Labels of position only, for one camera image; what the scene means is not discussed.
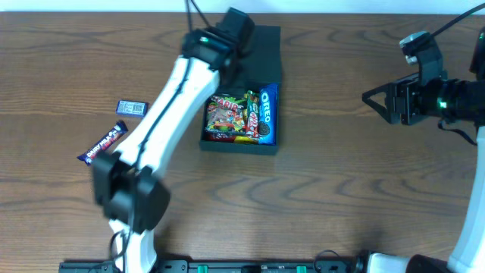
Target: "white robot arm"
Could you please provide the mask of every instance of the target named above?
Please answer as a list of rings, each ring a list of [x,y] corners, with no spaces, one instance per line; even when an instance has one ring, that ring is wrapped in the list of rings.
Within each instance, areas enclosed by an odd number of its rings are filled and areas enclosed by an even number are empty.
[[[138,127],[116,148],[120,152],[120,160],[133,165],[139,152],[139,144],[147,134],[149,128],[154,124],[167,103],[174,96],[180,81],[185,74],[187,58],[179,57],[171,77],[160,96],[155,100],[149,112],[143,118]],[[215,93],[219,87],[219,71],[208,69],[209,64],[197,58],[192,58],[192,65],[183,85],[181,93],[175,98],[165,115],[157,123],[149,141],[146,143],[146,151],[141,155],[139,168],[149,166],[153,175],[161,180],[164,177],[167,164],[174,152],[175,146],[185,132],[190,121],[204,102]],[[130,226],[120,220],[110,220],[113,232],[123,231],[123,234],[130,232]],[[117,251],[123,249],[122,237],[116,237]],[[157,260],[153,247],[153,230],[143,233],[133,233],[127,245],[125,271],[127,272],[149,272]],[[124,258],[116,260],[116,266],[123,268]]]
[[[451,273],[485,272],[485,127],[477,136],[478,161],[465,225],[460,239],[449,257]],[[410,258],[371,254],[367,273],[406,273]]]

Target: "wood grain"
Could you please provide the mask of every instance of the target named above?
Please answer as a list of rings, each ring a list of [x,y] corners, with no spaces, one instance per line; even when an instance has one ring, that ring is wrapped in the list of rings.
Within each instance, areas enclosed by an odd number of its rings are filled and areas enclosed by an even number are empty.
[[[113,126],[119,99],[155,100],[185,17],[0,18],[0,272],[104,259],[111,231],[92,201],[90,169],[76,156]],[[361,93],[414,71],[399,40],[452,17],[252,18],[282,27],[280,151],[201,152],[199,112],[164,181],[173,195],[157,227],[159,250],[194,259],[311,259],[321,249],[353,255],[369,248],[447,259],[465,219],[476,149],[437,130],[434,119],[390,126]],[[483,17],[472,17],[438,38],[451,77],[472,79],[482,25]],[[139,122],[125,120],[130,129]]]

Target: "snack package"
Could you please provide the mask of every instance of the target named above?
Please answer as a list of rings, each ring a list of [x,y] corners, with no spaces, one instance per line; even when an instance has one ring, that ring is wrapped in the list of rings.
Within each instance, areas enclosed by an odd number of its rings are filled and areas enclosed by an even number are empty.
[[[248,91],[248,109],[247,109],[247,125],[246,136],[252,139],[258,139],[258,108],[259,108],[259,94],[253,91]]]
[[[259,144],[276,144],[276,121],[278,106],[278,85],[272,83],[260,90]]]
[[[208,133],[224,133],[228,136],[244,136],[246,134],[246,123],[243,118],[243,110],[237,108],[233,111],[219,105],[209,104],[205,131]]]
[[[225,133],[207,133],[207,140],[217,142],[233,143],[237,137],[241,136],[228,136]]]
[[[105,134],[91,149],[87,150],[82,155],[79,155],[77,159],[84,161],[86,165],[91,165],[92,160],[96,157],[99,151],[105,151],[115,143],[121,136],[128,131],[126,124],[123,121],[118,121],[109,132]]]
[[[212,102],[217,103],[222,108],[227,108],[233,111],[237,109],[244,109],[246,108],[246,99],[245,98],[234,98],[229,95],[227,96],[212,96]]]

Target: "oreo package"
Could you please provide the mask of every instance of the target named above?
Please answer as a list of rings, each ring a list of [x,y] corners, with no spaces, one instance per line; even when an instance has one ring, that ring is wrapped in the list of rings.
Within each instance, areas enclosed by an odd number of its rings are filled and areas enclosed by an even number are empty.
[[[276,145],[278,85],[272,83],[259,92],[259,144]]]

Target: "black cable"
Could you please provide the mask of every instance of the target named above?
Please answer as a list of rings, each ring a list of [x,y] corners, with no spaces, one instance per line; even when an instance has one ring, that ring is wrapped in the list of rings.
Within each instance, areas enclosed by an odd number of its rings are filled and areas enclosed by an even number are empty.
[[[448,22],[447,24],[445,24],[444,26],[442,26],[441,28],[439,28],[437,31],[435,31],[433,34],[431,34],[431,36],[432,37],[436,37],[436,36],[440,35],[443,31],[449,29],[454,24],[458,23],[459,21],[465,19],[466,17],[472,15],[473,13],[475,13],[475,12],[477,12],[477,11],[483,9],[483,8],[485,8],[485,3],[483,3],[481,5],[478,5],[475,8],[472,8],[469,11],[466,11],[462,15],[458,16],[457,18],[451,20],[450,22]]]
[[[90,272],[91,272],[93,269],[95,269],[95,268],[97,268],[97,267],[99,267],[99,268],[101,269],[101,267],[102,267],[103,265],[109,265],[110,263],[113,263],[113,264],[114,264],[114,259],[112,258],[112,256],[113,256],[113,255],[112,255],[112,252],[113,252],[113,245],[114,245],[114,240],[115,240],[115,239],[116,239],[116,237],[117,237],[118,235],[120,235],[120,234],[121,234],[121,231],[118,231],[118,232],[114,233],[114,234],[113,234],[113,236],[111,236],[111,239],[109,240],[109,250],[108,250],[108,251],[109,251],[109,259],[108,259],[108,261],[105,261],[105,262],[100,262],[100,263],[99,263],[99,264],[97,264],[97,265],[93,265],[93,266],[92,266],[92,267],[91,267],[91,268],[88,270],[88,272],[87,272],[87,273],[90,273]]]
[[[466,134],[464,131],[459,130],[459,129],[446,129],[446,128],[443,126],[443,122],[444,122],[444,120],[443,120],[443,119],[442,119],[442,120],[440,120],[440,121],[438,121],[438,128],[439,128],[440,130],[445,130],[445,131],[449,131],[449,132],[457,133],[457,134],[459,134],[460,136],[462,136],[462,137],[463,137],[463,138],[464,138],[464,139],[465,139],[465,140],[466,140],[468,143],[470,143],[471,145],[473,145],[473,146],[478,146],[478,144],[477,144],[476,142],[474,142],[474,141],[472,140],[472,138],[471,138],[471,137],[469,137],[469,135],[467,135],[467,134]]]
[[[202,11],[200,10],[199,6],[196,4],[196,0],[190,0],[190,1],[192,2],[192,5],[194,5],[194,8],[196,8],[197,12],[200,15],[200,18],[202,18],[202,20],[204,21],[205,25],[207,27],[211,27],[211,24],[209,23],[209,21],[207,20],[207,18],[205,18],[205,15],[202,13]]]
[[[332,254],[334,254],[341,262],[343,262],[344,264],[346,264],[347,267],[352,268],[352,264],[350,262],[345,261],[342,257],[340,257],[340,255],[338,253],[336,253],[335,251],[333,251],[331,249],[326,249],[326,250],[318,253],[315,256],[315,259],[313,260],[313,269],[315,270],[315,272],[321,273],[321,269],[318,269],[318,267],[317,267],[317,262],[318,262],[318,258],[320,258],[325,253],[332,253]]]
[[[457,18],[451,20],[450,22],[446,23],[444,26],[442,26],[441,28],[439,28],[437,31],[433,32],[433,34],[431,34],[428,38],[420,41],[417,46],[416,46],[416,49],[415,50],[418,50],[420,47],[422,47],[423,45],[425,45],[427,42],[429,42],[432,38],[440,35],[443,31],[449,29],[450,27],[452,27],[454,24],[458,23],[459,21],[465,19],[466,17],[472,15],[473,13],[481,10],[481,9],[484,9],[485,8],[485,3],[483,4],[480,4],[478,6],[476,6],[475,8],[472,8],[471,10],[469,11],[466,11],[465,13],[459,15]]]

